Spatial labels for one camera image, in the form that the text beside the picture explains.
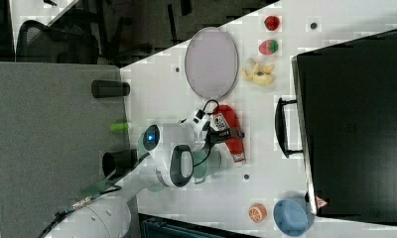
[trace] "gray plate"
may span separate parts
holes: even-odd
[[[187,81],[197,95],[218,99],[235,82],[238,72],[235,44],[218,28],[204,28],[190,41],[185,69]]]

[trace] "orange fruit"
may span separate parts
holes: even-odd
[[[248,210],[248,215],[250,216],[251,220],[253,220],[255,223],[258,223],[266,218],[267,211],[263,204],[258,203],[250,207]]]

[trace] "red toy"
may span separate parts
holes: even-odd
[[[214,108],[213,121],[219,131],[227,128],[241,131],[235,111],[228,105],[220,105],[218,110],[217,107]],[[229,139],[225,143],[233,157],[234,165],[237,167],[243,166],[245,164],[245,155],[242,139]]]
[[[269,31],[275,31],[280,25],[280,20],[277,17],[270,16],[264,20],[264,25]]]

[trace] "peeled banana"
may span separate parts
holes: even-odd
[[[254,59],[248,59],[245,62],[245,68],[242,69],[241,74],[247,81],[252,81],[260,86],[269,86],[274,81],[274,77],[271,75],[274,68],[275,65],[273,63],[264,66],[257,63]]]

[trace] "white tabletop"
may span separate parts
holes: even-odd
[[[270,15],[281,17],[281,29],[274,33],[263,25]],[[313,22],[319,25],[314,31],[309,28]],[[277,145],[274,130],[277,99],[294,98],[295,94],[291,58],[395,28],[397,0],[284,0],[220,27],[235,42],[241,67],[250,57],[276,65],[273,87],[260,87],[244,81],[238,74],[233,90],[221,100],[232,106],[239,117],[246,135],[247,165],[234,168],[227,148],[221,145],[223,159],[219,173],[199,185],[189,183],[183,188],[164,188],[158,193],[144,189],[137,195],[139,212],[258,237],[286,236],[274,223],[273,207],[279,199],[304,195],[307,190],[302,156],[286,159]],[[268,39],[276,39],[280,50],[270,57],[261,56],[258,47]],[[177,122],[205,103],[194,94],[185,77],[187,46],[185,42],[122,69],[123,80],[131,85],[126,107],[134,148],[138,136],[153,122]],[[299,149],[296,107],[289,106],[288,110],[290,147]],[[245,180],[244,175],[250,175],[250,179]],[[269,213],[259,224],[247,215],[248,208],[256,202],[263,203]],[[397,228],[316,218],[305,236],[397,237]]]
[[[78,0],[53,0],[56,7],[43,0],[9,0],[12,18],[13,42],[16,50],[20,27],[28,20],[38,21],[50,26]]]

